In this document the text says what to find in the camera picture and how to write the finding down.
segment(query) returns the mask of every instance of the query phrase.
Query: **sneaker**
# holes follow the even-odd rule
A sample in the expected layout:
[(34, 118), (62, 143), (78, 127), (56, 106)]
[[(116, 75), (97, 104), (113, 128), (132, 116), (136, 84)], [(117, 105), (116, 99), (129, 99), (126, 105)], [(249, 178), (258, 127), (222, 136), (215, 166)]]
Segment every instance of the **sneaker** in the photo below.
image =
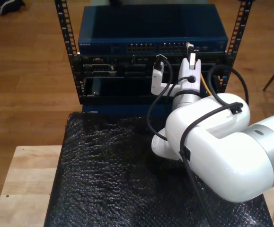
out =
[(16, 12), (21, 6), (25, 6), (23, 0), (0, 0), (0, 14)]

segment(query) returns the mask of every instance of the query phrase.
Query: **table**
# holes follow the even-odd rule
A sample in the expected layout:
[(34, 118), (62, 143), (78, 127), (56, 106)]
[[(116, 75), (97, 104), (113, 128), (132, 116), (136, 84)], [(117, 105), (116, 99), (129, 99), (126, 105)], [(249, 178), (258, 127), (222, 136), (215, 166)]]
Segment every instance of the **table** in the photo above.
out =
[[(17, 147), (0, 196), (0, 227), (42, 227), (61, 146)], [(264, 193), (271, 215), (274, 188)]]

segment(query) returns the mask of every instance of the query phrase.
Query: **blue network switch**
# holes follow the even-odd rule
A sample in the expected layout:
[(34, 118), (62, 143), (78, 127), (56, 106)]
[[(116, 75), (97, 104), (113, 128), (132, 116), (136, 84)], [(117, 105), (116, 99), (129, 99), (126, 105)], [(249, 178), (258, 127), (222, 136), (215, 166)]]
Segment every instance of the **blue network switch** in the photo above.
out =
[(78, 40), (83, 56), (224, 52), (228, 38), (213, 4), (85, 7)]

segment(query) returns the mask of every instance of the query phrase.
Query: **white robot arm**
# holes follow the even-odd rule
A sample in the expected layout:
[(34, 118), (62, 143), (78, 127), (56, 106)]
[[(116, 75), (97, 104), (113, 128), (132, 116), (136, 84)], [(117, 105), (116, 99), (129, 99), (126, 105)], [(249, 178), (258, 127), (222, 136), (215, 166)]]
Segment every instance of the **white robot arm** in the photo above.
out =
[[(199, 84), (186, 80), (174, 87), (171, 96), (190, 89), (200, 90), (201, 62), (194, 65), (195, 69), (183, 73), (182, 69), (189, 68), (189, 61), (184, 59), (179, 76), (193, 76)], [(154, 73), (153, 84), (157, 77)], [(159, 84), (153, 86), (152, 89), (158, 89)], [(184, 141), (189, 152), (188, 163), (222, 198), (232, 202), (248, 201), (274, 186), (274, 116), (248, 126), (250, 111), (246, 102), (234, 94), (221, 93), (219, 97), (226, 103), (242, 103), (242, 112), (233, 114), (226, 109), (192, 128)], [(173, 112), (165, 128), (159, 132), (167, 141), (155, 135), (151, 144), (153, 152), (182, 160), (180, 140), (186, 128), (221, 106), (213, 96), (200, 99), (193, 93), (181, 92), (173, 101)]]

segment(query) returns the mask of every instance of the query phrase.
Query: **black bubble wrap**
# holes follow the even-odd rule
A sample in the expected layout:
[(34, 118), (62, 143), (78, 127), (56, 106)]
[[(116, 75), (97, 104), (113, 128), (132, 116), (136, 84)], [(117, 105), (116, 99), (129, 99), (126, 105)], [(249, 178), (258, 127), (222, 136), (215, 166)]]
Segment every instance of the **black bubble wrap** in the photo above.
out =
[[(72, 113), (44, 226), (208, 227), (182, 162), (156, 156), (151, 138), (145, 117)], [(232, 203), (197, 183), (215, 227), (273, 226), (263, 195)]]

